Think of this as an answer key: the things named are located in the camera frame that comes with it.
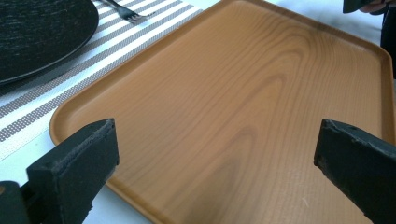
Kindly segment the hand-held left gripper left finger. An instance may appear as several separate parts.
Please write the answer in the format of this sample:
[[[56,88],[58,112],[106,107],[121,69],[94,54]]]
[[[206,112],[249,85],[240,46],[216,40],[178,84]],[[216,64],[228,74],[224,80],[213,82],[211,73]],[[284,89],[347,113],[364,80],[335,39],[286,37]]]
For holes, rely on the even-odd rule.
[[[82,224],[120,163],[114,119],[88,124],[27,168],[34,224]]]

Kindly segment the wooden tray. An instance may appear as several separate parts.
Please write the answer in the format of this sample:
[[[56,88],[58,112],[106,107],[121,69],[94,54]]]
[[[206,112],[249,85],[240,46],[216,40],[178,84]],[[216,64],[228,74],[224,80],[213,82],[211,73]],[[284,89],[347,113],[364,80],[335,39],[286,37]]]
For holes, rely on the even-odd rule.
[[[389,55],[262,0],[221,1],[92,83],[51,139],[107,118],[109,187],[170,224],[371,224],[314,164],[320,123],[396,138]]]

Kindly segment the grey white striped placemat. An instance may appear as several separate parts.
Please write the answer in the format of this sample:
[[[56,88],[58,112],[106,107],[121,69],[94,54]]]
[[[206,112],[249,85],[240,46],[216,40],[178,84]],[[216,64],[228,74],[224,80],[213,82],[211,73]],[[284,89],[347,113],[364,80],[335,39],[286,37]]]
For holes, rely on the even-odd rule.
[[[81,50],[45,74],[0,87],[0,161],[46,131],[65,100],[203,11],[184,0],[116,1],[151,17],[132,24],[96,1],[99,25]]]

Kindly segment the black round plate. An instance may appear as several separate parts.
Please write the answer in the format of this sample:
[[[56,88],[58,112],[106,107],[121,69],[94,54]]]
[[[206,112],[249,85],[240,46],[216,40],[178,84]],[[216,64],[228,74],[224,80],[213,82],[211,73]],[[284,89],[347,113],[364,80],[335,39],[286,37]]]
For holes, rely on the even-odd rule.
[[[65,60],[91,39],[98,22],[91,0],[0,0],[0,85]]]

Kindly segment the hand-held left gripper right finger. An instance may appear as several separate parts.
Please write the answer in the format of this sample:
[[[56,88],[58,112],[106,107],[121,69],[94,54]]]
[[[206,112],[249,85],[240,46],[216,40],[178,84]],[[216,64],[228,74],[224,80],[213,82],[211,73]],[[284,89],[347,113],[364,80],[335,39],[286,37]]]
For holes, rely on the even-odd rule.
[[[396,146],[325,119],[314,164],[374,224],[396,224]]]

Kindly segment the dark metal fork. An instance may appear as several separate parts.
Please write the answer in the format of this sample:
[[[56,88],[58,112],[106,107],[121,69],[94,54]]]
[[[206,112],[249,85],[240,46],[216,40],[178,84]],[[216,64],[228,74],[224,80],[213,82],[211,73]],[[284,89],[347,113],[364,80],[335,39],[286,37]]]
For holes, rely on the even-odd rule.
[[[131,9],[121,6],[115,0],[104,0],[106,3],[110,4],[115,8],[119,16],[132,24],[138,24],[141,21],[145,21],[149,17],[154,15],[154,12],[149,13],[148,15],[141,15],[137,12],[132,11]]]

